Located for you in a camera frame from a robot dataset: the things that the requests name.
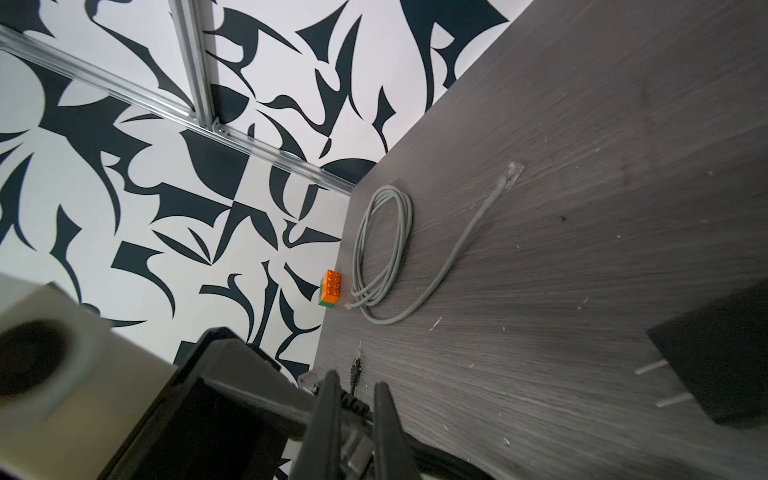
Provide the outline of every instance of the metal frame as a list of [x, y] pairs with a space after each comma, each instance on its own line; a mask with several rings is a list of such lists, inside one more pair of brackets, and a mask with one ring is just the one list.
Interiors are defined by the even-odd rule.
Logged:
[[187, 70], [197, 124], [212, 130], [214, 107], [205, 71], [205, 49], [201, 39], [202, 31], [198, 22], [200, 16], [196, 4], [194, 0], [168, 0], [170, 16], [174, 20], [176, 36], [179, 39], [181, 58]]
[[143, 107], [160, 117], [180, 123], [195, 133], [259, 158], [290, 173], [301, 175], [322, 187], [346, 196], [349, 196], [355, 187], [355, 184], [330, 174], [309, 162], [305, 162], [262, 141], [248, 137], [239, 131], [231, 130], [217, 122], [212, 123], [212, 126], [215, 125], [213, 130], [207, 130], [198, 124], [195, 113], [188, 106], [178, 104], [162, 95], [2, 25], [0, 25], [0, 49], [41, 65], [67, 78], [73, 78], [99, 90], [106, 91], [113, 97], [128, 104]]

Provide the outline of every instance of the black power adapter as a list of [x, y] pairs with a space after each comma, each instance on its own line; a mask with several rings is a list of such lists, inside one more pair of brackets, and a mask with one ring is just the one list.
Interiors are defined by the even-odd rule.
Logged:
[[768, 420], [768, 280], [656, 325], [647, 335], [713, 421], [743, 428]]

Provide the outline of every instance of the dark circular hole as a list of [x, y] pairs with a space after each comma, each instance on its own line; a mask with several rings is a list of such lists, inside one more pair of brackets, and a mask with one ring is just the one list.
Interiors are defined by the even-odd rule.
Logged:
[[51, 320], [35, 320], [0, 333], [0, 396], [14, 396], [43, 383], [61, 365], [68, 335]]

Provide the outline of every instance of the gray wooden table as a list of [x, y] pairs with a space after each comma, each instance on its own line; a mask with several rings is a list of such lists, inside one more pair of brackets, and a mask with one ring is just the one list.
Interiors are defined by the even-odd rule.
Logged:
[[[768, 478], [768, 431], [714, 425], [646, 328], [768, 276], [768, 5], [535, 0], [356, 188], [316, 358], [497, 478]], [[526, 169], [432, 298], [393, 326], [349, 300], [372, 192], [415, 208], [391, 316], [512, 160]], [[389, 258], [376, 218], [367, 278]]]

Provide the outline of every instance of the black and white patterned wall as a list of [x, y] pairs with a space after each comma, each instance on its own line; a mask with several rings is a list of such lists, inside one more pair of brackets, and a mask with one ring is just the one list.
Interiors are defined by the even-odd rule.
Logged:
[[348, 202], [0, 51], [0, 270], [169, 362], [227, 326], [307, 371]]
[[[198, 0], [223, 123], [357, 183], [532, 0]], [[166, 0], [0, 0], [0, 22], [180, 103]]]

